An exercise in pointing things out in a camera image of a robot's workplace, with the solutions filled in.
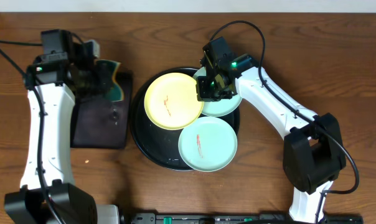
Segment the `yellow plate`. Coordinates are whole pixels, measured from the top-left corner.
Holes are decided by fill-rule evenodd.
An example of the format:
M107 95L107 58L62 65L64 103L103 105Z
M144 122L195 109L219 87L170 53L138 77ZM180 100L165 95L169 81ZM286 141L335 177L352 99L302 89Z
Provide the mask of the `yellow plate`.
M197 99L196 80L184 73L167 73L153 81L144 95L149 120L166 130L183 129L202 113L204 102Z

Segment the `green yellow sponge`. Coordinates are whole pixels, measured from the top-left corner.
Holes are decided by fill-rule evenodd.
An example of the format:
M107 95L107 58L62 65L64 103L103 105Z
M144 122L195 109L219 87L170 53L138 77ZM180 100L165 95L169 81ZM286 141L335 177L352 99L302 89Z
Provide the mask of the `green yellow sponge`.
M125 98L125 93L121 85L116 80L120 63L113 60L97 60L96 64L104 66L111 73L111 77L107 79L107 81L110 80L111 83L108 85L109 88L105 92L104 97L110 101L123 101Z

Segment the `green plate with red stain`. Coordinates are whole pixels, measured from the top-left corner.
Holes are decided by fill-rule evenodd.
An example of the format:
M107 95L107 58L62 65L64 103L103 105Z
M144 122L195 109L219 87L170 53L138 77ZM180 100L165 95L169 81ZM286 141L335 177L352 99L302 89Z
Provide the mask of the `green plate with red stain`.
M201 172L223 169L237 152L238 139L226 121L205 116L184 128L179 136L178 150L182 160Z

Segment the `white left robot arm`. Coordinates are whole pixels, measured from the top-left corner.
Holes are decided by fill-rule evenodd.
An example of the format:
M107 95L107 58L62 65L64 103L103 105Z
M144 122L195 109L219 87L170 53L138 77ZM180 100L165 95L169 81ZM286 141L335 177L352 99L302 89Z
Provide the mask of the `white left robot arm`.
M103 96L115 71L94 40L42 39L44 53L24 73L31 111L27 162L19 191L4 197L14 223L120 223L116 205L99 205L75 186L71 121L78 96Z

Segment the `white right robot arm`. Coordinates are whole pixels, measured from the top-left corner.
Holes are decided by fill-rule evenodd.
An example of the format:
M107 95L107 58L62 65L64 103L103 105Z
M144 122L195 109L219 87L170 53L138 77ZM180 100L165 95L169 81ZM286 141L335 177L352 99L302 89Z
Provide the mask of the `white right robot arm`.
M205 70L197 79L200 101L238 95L282 137L283 170L294 187L290 217L304 223L323 221L324 199L346 166L337 119L330 113L319 116L299 104L248 54L207 52L200 64Z

